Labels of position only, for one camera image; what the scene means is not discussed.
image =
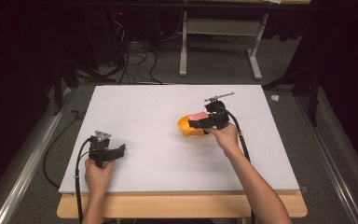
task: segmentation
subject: wire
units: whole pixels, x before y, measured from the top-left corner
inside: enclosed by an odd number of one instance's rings
[[[204,49],[205,47],[207,47],[209,44],[211,44],[211,39],[210,38],[206,38],[205,36],[207,35],[189,35],[188,36],[188,39],[187,39],[187,46],[190,48],[190,49]],[[191,46],[189,43],[191,41],[190,40],[190,37],[195,37],[196,41],[197,42],[200,42],[200,40],[205,40],[206,39],[206,43],[204,43],[203,45],[199,46],[199,47],[195,47],[195,46]]]
[[[151,68],[150,71],[149,71],[150,77],[151,77],[154,81],[156,81],[157,83],[159,83],[160,85],[162,85],[162,82],[160,82],[159,80],[155,79],[155,78],[153,77],[153,74],[152,74],[153,69],[154,69],[154,68],[156,67],[156,65],[157,65],[157,53],[154,52],[154,51],[150,51],[150,52],[155,55],[154,64],[153,64],[152,68]]]
[[[112,75],[115,75],[118,71],[122,70],[123,67],[124,67],[124,58],[122,57],[122,58],[120,58],[120,61],[118,61],[118,65],[114,70],[112,70],[102,76],[103,77],[111,77]]]
[[[143,43],[143,46],[140,49],[144,49],[146,46],[146,41],[144,41],[144,40],[134,40],[134,41],[131,41],[130,43],[128,43],[128,45],[135,45],[135,44],[139,44],[139,43]]]
[[[135,85],[136,84],[135,76],[129,72],[126,72],[126,74],[127,74],[127,79],[129,80],[130,85],[131,85],[130,77],[132,78],[132,85]]]
[[[121,25],[121,23],[118,22],[118,21],[114,21],[114,24],[117,24],[118,26],[121,27],[122,32],[121,32],[121,41],[120,41],[120,42],[123,43],[124,35],[125,35],[125,33],[124,33],[124,27],[123,27],[123,25]]]
[[[177,37],[176,37],[176,38],[172,38],[172,39],[170,39],[170,40],[166,40],[166,41],[164,41],[164,42],[161,42],[161,44],[164,45],[164,46],[169,46],[169,47],[180,46],[180,45],[182,45],[182,39],[177,40]]]
[[[79,163],[81,158],[87,154],[81,154],[81,152],[83,151],[83,147],[91,141],[91,138],[86,139],[86,141],[84,141],[83,145],[81,145],[80,150],[79,150],[79,154],[77,155],[77,161],[76,161],[76,169],[75,169],[75,187],[76,187],[76,198],[77,198],[77,212],[79,214],[79,222],[81,223],[83,221],[83,210],[82,210],[82,205],[81,205],[81,196],[80,196],[80,181],[79,181]]]
[[[56,189],[58,189],[60,187],[59,184],[56,184],[54,181],[52,181],[49,177],[48,177],[48,172],[46,169],[46,163],[47,163],[47,159],[48,159],[48,154],[51,151],[52,147],[57,143],[57,141],[60,139],[60,137],[78,120],[82,120],[83,116],[86,114],[87,111],[81,113],[80,115],[78,115],[78,111],[72,111],[73,113],[76,112],[76,116],[75,119],[68,124],[68,126],[66,126],[61,132],[60,134],[51,142],[50,146],[48,146],[48,149],[46,150],[46,153],[43,157],[43,174],[46,178],[46,180],[52,185],[54,186]]]
[[[126,46],[126,51],[127,51],[127,56],[124,58],[125,65],[123,67],[123,72],[122,72],[122,74],[120,76],[120,80],[117,83],[118,85],[121,84],[121,81],[122,81],[124,75],[126,74],[126,70],[127,70],[128,65],[129,65],[129,57],[130,57],[129,56],[130,55],[130,47],[129,46]]]
[[[141,56],[141,55],[137,55],[137,54],[134,54],[134,55],[130,55],[130,57],[134,57],[134,58],[141,58],[141,61],[140,62],[137,62],[137,63],[133,63],[133,64],[129,64],[129,66],[135,66],[135,65],[138,65],[140,63],[144,63],[146,62],[146,59],[147,59],[147,54],[144,53],[144,52],[139,52],[139,53],[143,53],[145,56]]]
[[[173,33],[173,35],[171,35],[170,37],[168,37],[168,38],[166,38],[166,39],[160,40],[159,42],[168,41],[168,40],[175,39],[176,37],[181,36],[181,35],[177,35],[177,33],[178,33],[178,31],[179,31],[180,25],[182,24],[182,18],[183,18],[183,12],[180,13],[179,22],[178,22],[178,25],[176,26],[176,30],[175,30],[175,32]]]
[[[84,156],[86,156],[87,154],[89,154],[90,152],[88,151],[88,152],[85,152],[85,153],[83,153],[83,155],[81,155],[81,157],[80,157],[80,159],[82,159]]]
[[[238,42],[240,41],[241,39],[244,39],[244,36],[243,35],[237,35],[237,36],[233,36],[233,38],[231,40],[225,40],[225,39],[219,39],[217,37],[220,37],[221,35],[209,35],[209,36],[206,36],[206,38],[210,38],[211,40],[213,41],[216,41],[216,42],[223,42],[223,43],[235,43],[235,42]]]
[[[246,159],[248,159],[248,161],[250,161],[251,159],[250,159],[250,157],[249,157],[248,148],[246,147],[245,139],[243,138],[242,131],[241,131],[241,128],[240,128],[240,124],[237,122],[237,119],[234,117],[234,115],[232,115],[232,114],[231,114],[228,110],[226,110],[224,107],[219,106],[219,105],[217,105],[216,107],[218,107],[219,109],[222,109],[222,110],[226,111],[226,112],[229,114],[229,116],[232,118],[232,120],[234,121],[235,126],[237,127],[238,136],[240,137],[240,140],[241,140],[241,145],[242,145],[243,154],[245,155]]]

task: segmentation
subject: table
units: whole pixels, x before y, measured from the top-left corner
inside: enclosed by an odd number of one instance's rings
[[[241,183],[214,138],[183,137],[176,126],[182,116],[205,111],[204,99],[231,91],[235,94],[221,101],[243,125],[254,167],[282,197],[290,216],[305,216],[307,208],[260,86],[172,85],[95,89],[60,188],[59,217],[77,216],[76,197],[71,196],[74,158],[79,145],[100,128],[112,134],[111,145],[127,146],[108,190],[106,217],[248,217]],[[83,176],[84,167],[79,168]],[[80,181],[86,207],[89,190]]]
[[[208,0],[203,2],[222,2],[222,3],[264,3],[280,2],[282,4],[307,5],[310,0],[278,0],[278,1],[257,1],[257,0]],[[261,72],[255,57],[261,37],[267,24],[268,13],[263,13],[260,21],[234,21],[234,20],[210,20],[210,19],[190,19],[187,11],[183,13],[182,29],[182,49],[180,56],[179,75],[187,75],[187,34],[206,34],[206,35],[247,35],[255,38],[252,49],[247,49],[247,55],[252,67],[253,75],[256,80],[261,80]]]

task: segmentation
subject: cable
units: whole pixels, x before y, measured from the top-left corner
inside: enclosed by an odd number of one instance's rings
[[[153,77],[153,75],[152,75],[152,71],[153,71],[153,69],[154,69],[154,68],[156,67],[156,65],[157,65],[157,53],[154,52],[154,51],[150,51],[150,52],[151,52],[151,53],[154,53],[154,55],[155,55],[154,64],[153,64],[152,68],[151,68],[150,71],[149,71],[150,77],[151,77],[154,81],[156,81],[158,84],[162,85],[162,82],[160,82],[159,80],[155,79],[155,78]]]
[[[207,36],[207,38],[216,41],[216,42],[223,42],[223,43],[235,43],[238,42],[241,39],[244,39],[243,35],[237,35],[237,36],[233,36],[232,40],[225,40],[225,39],[219,39],[217,37],[220,37],[221,35],[209,35]]]
[[[140,63],[146,62],[147,54],[144,53],[144,52],[139,52],[139,53],[143,53],[145,56],[143,57],[143,56],[141,56],[141,55],[136,55],[136,54],[135,54],[135,55],[130,55],[131,57],[141,58],[141,61],[138,62],[138,63],[129,64],[129,66],[135,66],[135,65],[138,65],[138,64],[140,64]]]
[[[108,73],[106,73],[106,74],[104,74],[102,76],[103,77],[111,77],[112,75],[116,74],[118,71],[123,69],[123,67],[124,67],[124,58],[121,57],[120,61],[118,61],[117,67],[114,70],[112,70],[112,71],[110,71],[110,72],[108,72]]]
[[[121,25],[121,23],[120,22],[118,22],[118,21],[114,21],[114,24],[117,24],[117,25],[119,25],[120,27],[121,27],[121,30],[122,30],[122,32],[121,32],[121,43],[123,43],[123,40],[124,40],[124,35],[125,35],[125,33],[124,33],[124,27],[123,27],[123,25]]]
[[[240,137],[243,154],[245,155],[246,159],[248,159],[248,161],[251,161],[251,159],[250,159],[250,157],[249,157],[248,148],[246,147],[245,139],[243,138],[242,131],[241,131],[241,128],[240,128],[240,124],[237,122],[237,119],[234,117],[234,115],[232,115],[228,110],[226,110],[226,109],[223,108],[222,106],[217,105],[216,107],[218,107],[219,109],[222,109],[222,110],[226,111],[226,112],[229,114],[229,116],[232,118],[232,120],[234,121],[235,126],[237,127],[238,136]]]
[[[52,185],[54,186],[55,188],[59,188],[60,185],[59,184],[56,184],[54,183],[54,181],[52,181],[49,177],[48,177],[48,172],[46,170],[46,163],[47,163],[47,159],[48,159],[48,154],[49,152],[51,151],[52,147],[56,144],[56,142],[58,141],[58,139],[60,139],[60,137],[78,120],[82,120],[83,119],[83,116],[86,114],[87,111],[81,113],[80,115],[78,115],[78,111],[72,111],[72,113],[75,113],[76,112],[76,116],[75,116],[75,119],[70,123],[68,124],[68,126],[66,126],[61,132],[60,134],[52,141],[52,143],[50,144],[50,146],[48,146],[48,149],[46,150],[46,153],[43,157],[43,174],[45,175],[45,178],[46,180]]]
[[[132,85],[135,85],[135,84],[136,84],[135,76],[134,76],[133,74],[129,73],[129,72],[126,72],[126,74],[127,74],[127,79],[129,80],[130,85],[131,85],[131,84],[132,84]]]
[[[124,58],[125,65],[123,67],[123,73],[120,76],[120,80],[117,83],[118,85],[121,84],[121,80],[123,79],[124,75],[126,74],[126,70],[127,70],[128,64],[129,64],[129,57],[130,57],[130,47],[129,46],[126,46],[126,51],[127,51],[127,56]]]
[[[75,187],[76,187],[76,198],[77,198],[77,212],[79,214],[79,222],[81,223],[83,221],[83,210],[81,205],[81,196],[80,196],[80,181],[79,181],[79,163],[81,158],[87,154],[81,154],[83,151],[83,147],[88,143],[91,142],[91,138],[86,139],[84,141],[83,145],[81,145],[81,148],[79,150],[79,154],[77,155],[77,161],[76,161],[76,169],[75,169]]]
[[[194,36],[194,37],[205,37],[205,35],[192,35],[192,36]],[[188,38],[187,39],[187,46],[190,48],[190,49],[203,49],[203,48],[205,48],[205,47],[207,47],[209,44],[211,44],[211,39],[210,38],[204,38],[204,39],[206,39],[207,40],[207,42],[204,44],[204,45],[202,45],[202,46],[200,46],[200,47],[194,47],[194,46],[191,46],[190,44],[189,44],[189,40],[190,38]]]
[[[160,40],[159,42],[168,41],[168,40],[175,39],[176,37],[181,36],[181,35],[176,35],[176,34],[178,33],[179,28],[180,28],[180,25],[182,24],[182,18],[183,18],[183,12],[180,13],[179,22],[178,22],[178,25],[177,25],[176,30],[175,30],[175,32],[173,33],[173,35],[171,35],[170,37],[168,37],[168,38],[166,38],[166,39]]]

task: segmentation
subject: human hand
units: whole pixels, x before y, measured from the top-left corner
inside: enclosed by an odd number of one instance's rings
[[[226,156],[229,152],[241,151],[238,145],[237,127],[234,124],[228,122],[224,129],[209,128],[205,131],[214,135],[217,144],[224,150]]]
[[[86,161],[86,182],[91,192],[105,193],[112,178],[112,170],[115,161],[107,163],[105,168],[97,166],[94,160],[87,158]]]

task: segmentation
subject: white board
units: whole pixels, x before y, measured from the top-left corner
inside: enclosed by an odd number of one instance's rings
[[[109,148],[126,144],[109,192],[242,190],[211,134],[183,137],[177,126],[181,117],[206,111],[204,99],[232,91],[234,95],[220,100],[237,118],[253,166],[274,189],[299,189],[260,86],[169,85],[96,87],[60,192],[75,192],[78,151],[96,130],[112,134]],[[87,157],[79,163],[82,192],[89,191],[84,180]]]

